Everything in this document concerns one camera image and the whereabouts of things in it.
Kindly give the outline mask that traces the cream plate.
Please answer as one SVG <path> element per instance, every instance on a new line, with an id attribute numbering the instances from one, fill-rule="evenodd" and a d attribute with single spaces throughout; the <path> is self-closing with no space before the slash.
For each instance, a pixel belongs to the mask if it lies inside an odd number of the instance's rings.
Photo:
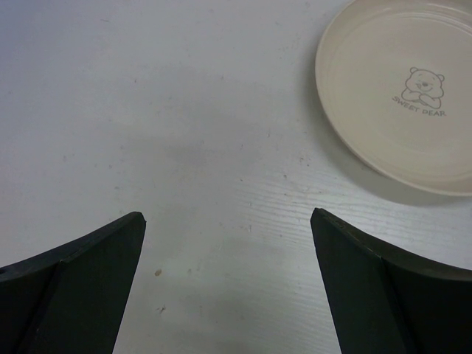
<path id="1" fill-rule="evenodd" d="M 471 3 L 352 1 L 316 51 L 320 103 L 372 169 L 439 195 L 471 195 Z"/>

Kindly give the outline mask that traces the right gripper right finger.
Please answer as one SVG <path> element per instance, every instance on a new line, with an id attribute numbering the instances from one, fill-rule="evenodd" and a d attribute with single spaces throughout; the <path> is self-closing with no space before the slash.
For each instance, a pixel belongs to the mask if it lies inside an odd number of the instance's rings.
<path id="1" fill-rule="evenodd" d="M 470 353 L 471 271 L 316 208 L 313 242 L 343 353 Z"/>

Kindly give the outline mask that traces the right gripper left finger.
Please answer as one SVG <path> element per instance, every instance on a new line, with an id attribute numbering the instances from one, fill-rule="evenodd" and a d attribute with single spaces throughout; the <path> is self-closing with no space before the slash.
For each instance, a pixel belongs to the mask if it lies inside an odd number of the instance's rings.
<path id="1" fill-rule="evenodd" d="M 1 268 L 1 352 L 112 353 L 145 229 L 131 212 Z"/>

